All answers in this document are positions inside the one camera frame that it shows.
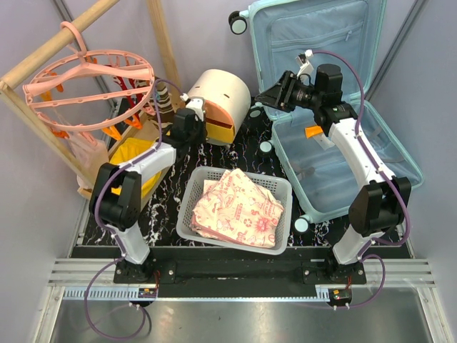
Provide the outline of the pink toy washing machine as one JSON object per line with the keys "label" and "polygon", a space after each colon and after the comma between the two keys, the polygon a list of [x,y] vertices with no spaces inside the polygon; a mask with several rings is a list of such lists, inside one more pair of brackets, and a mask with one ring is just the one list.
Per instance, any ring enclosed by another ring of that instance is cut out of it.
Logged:
{"label": "pink toy washing machine", "polygon": [[188,95],[204,99],[210,144],[232,144],[251,108],[251,94],[242,79],[220,69],[205,71]]}

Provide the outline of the orange capped tube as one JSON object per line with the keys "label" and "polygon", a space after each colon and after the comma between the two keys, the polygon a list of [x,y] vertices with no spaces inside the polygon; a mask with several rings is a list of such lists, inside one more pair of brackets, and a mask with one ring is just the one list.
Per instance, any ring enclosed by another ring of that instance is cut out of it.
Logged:
{"label": "orange capped tube", "polygon": [[304,129],[305,135],[307,139],[310,139],[314,136],[321,135],[323,133],[323,129],[320,126],[309,126]]}

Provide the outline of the white cosmetic box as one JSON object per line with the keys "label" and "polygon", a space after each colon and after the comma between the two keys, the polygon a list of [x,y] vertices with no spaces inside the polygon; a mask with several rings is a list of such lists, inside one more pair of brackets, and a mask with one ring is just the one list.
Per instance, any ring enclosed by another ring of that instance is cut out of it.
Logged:
{"label": "white cosmetic box", "polygon": [[315,140],[324,151],[335,146],[335,144],[325,134],[318,135]]}

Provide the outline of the cream pink cartoon print cloth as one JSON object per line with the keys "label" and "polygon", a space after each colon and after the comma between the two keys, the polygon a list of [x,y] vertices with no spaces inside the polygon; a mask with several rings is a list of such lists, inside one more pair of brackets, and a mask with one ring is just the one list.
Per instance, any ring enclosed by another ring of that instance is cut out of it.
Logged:
{"label": "cream pink cartoon print cloth", "polygon": [[284,207],[267,188],[243,171],[226,170],[219,180],[204,181],[192,210],[191,230],[222,242],[271,249]]}

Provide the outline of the white perforated plastic basket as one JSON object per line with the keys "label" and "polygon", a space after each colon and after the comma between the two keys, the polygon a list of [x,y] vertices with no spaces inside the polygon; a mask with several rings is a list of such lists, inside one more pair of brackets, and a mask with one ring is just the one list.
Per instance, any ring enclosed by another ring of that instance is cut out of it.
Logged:
{"label": "white perforated plastic basket", "polygon": [[287,247],[291,210],[286,179],[202,166],[189,179],[176,231],[195,242],[280,255]]}

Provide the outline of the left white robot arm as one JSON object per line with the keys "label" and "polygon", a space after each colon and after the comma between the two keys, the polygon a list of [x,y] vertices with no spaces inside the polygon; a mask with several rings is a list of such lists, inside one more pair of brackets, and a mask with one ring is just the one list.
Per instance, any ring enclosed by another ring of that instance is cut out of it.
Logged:
{"label": "left white robot arm", "polygon": [[120,165],[107,162],[99,168],[89,209],[98,226],[118,244],[121,259],[131,264],[129,274],[137,282],[148,282],[154,275],[154,265],[146,261],[149,246],[138,224],[142,186],[186,156],[191,146],[206,141],[205,119],[204,109],[179,109],[174,122],[145,152]]}

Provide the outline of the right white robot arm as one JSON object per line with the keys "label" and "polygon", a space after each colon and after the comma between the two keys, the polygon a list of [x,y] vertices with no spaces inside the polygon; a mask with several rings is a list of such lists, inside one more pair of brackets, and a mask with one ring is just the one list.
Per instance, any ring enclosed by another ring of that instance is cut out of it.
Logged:
{"label": "right white robot arm", "polygon": [[314,83],[305,85],[292,71],[285,71],[255,100],[284,112],[310,109],[315,123],[343,154],[358,184],[349,207],[349,227],[326,257],[327,280],[340,283],[356,269],[363,254],[385,232],[399,225],[407,214],[411,183],[398,178],[377,155],[362,132],[362,113],[343,101],[343,74],[335,64],[317,68]]}

